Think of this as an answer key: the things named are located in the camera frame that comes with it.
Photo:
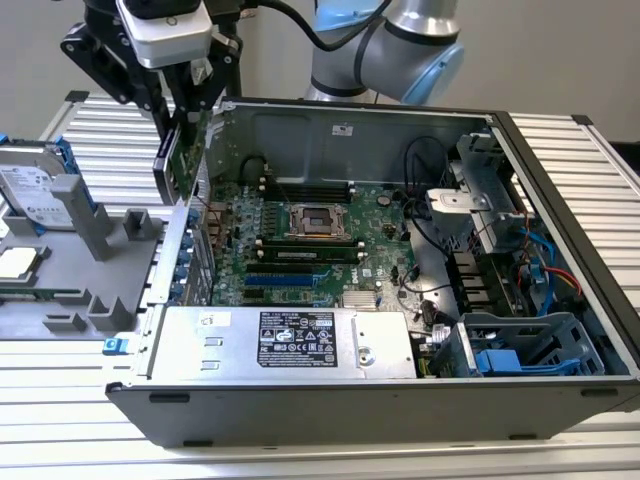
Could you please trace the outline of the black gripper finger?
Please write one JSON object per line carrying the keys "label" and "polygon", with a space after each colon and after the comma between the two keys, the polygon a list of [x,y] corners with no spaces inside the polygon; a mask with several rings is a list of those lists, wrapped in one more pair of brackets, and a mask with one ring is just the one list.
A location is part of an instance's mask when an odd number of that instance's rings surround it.
{"label": "black gripper finger", "polygon": [[[180,33],[174,39],[174,103],[177,121],[192,121],[209,110],[226,89],[239,66],[241,44],[238,38],[204,31]],[[193,79],[192,63],[203,60],[210,72],[199,82]]]}
{"label": "black gripper finger", "polygon": [[170,114],[159,74],[138,62],[114,1],[86,1],[84,21],[69,30],[60,48],[114,100],[135,103],[158,132],[167,131]]}

